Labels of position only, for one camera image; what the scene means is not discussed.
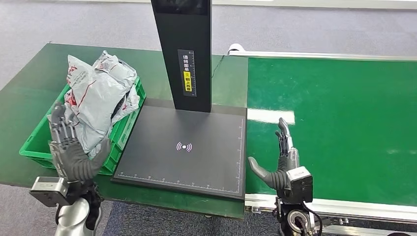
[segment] green tabletop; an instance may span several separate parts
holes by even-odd
[[[417,62],[249,59],[252,109],[290,111],[314,198],[417,206]],[[248,121],[247,155],[274,170],[276,124]],[[271,193],[246,170],[247,193]]]
[[[102,50],[136,68],[147,96],[171,99],[161,52],[47,44],[0,91],[0,182],[29,187],[49,170],[18,154],[65,85],[66,56],[92,64]],[[293,113],[300,163],[314,198],[417,206],[417,63],[212,57],[215,104]],[[275,170],[276,124],[248,121],[247,153]],[[111,200],[243,218],[243,202],[95,179]],[[274,194],[246,165],[246,193]]]
[[[67,55],[92,64],[103,50],[137,70],[147,97],[172,99],[161,52],[47,44],[0,91],[1,183],[29,187],[37,176],[56,176],[55,170],[20,156],[19,148],[65,86]],[[246,107],[247,59],[213,56],[212,69],[213,103]],[[95,178],[100,192],[109,200],[243,218],[244,203],[240,201],[120,185],[110,182],[110,178]]]

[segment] grey carpet floor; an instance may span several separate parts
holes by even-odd
[[[417,12],[214,6],[212,50],[417,56]],[[150,4],[0,0],[0,89],[48,42],[160,50]],[[244,221],[105,202],[97,236],[275,235],[269,214]],[[0,236],[53,235],[54,209],[0,185]]]

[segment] black display screen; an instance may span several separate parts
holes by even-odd
[[[211,0],[152,0],[157,13],[207,15]]]

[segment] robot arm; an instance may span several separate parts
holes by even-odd
[[[321,218],[305,205],[313,201],[313,177],[304,166],[299,166],[298,150],[293,146],[288,124],[284,119],[279,119],[278,127],[280,131],[275,132],[280,149],[277,170],[268,172],[253,157],[248,157],[250,168],[269,187],[276,190],[277,209],[273,213],[276,213],[281,223],[283,235],[311,236],[313,226],[310,219],[314,219],[313,214],[320,221],[321,235]]]
[[[50,117],[52,141],[49,147],[59,177],[38,177],[30,194],[47,207],[56,207],[56,236],[93,236],[101,219],[98,174],[110,152],[103,140],[100,152],[90,160],[77,139],[71,121],[65,122],[65,107],[55,104]]]

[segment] green plastic crate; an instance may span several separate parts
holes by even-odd
[[[135,81],[135,88],[138,95],[141,97],[139,101],[139,109],[119,120],[113,126],[112,133],[109,136],[112,148],[109,156],[107,157],[107,160],[104,162],[103,167],[100,170],[100,174],[102,175],[112,175],[115,171],[121,153],[124,149],[124,146],[126,145],[127,138],[132,131],[133,125],[135,124],[136,118],[138,117],[143,102],[146,98],[146,93],[143,89],[139,77]],[[69,85],[66,85],[58,96],[57,101],[61,101],[63,103],[64,95],[66,92],[68,92],[69,89]],[[52,104],[51,108],[48,110],[40,123],[36,126],[35,130],[20,148],[19,154],[34,160],[43,167],[55,169],[55,166],[52,163],[52,155],[48,146],[48,141],[51,140],[51,133],[49,131],[49,124],[47,119],[47,115],[51,113],[53,106],[54,105]]]

